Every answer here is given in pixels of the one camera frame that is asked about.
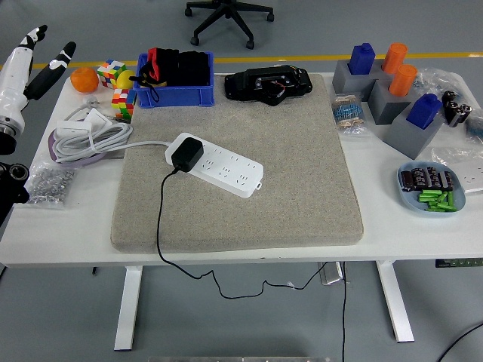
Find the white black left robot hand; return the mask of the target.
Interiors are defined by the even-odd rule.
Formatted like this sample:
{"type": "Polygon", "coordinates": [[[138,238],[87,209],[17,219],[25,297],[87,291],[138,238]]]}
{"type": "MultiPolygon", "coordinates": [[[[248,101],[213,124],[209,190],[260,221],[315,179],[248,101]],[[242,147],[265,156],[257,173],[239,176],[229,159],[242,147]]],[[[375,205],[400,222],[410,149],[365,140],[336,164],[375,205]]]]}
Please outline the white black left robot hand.
{"type": "Polygon", "coordinates": [[[30,79],[34,48],[45,38],[47,29],[42,25],[28,32],[1,70],[1,127],[15,136],[25,127],[22,110],[30,100],[39,100],[60,80],[75,53],[76,43],[68,42],[34,79],[30,79]]]}

